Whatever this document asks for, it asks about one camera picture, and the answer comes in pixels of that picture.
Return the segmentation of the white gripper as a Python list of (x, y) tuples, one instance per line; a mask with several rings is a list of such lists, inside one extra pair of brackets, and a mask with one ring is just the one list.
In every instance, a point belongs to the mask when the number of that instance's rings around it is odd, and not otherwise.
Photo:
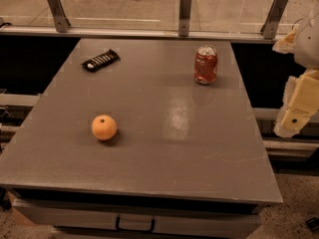
[(308, 68), (300, 77), (288, 78), (274, 127), (276, 135), (292, 137), (319, 111), (319, 4), (315, 3), (301, 21), (272, 50), (293, 54), (297, 64)]

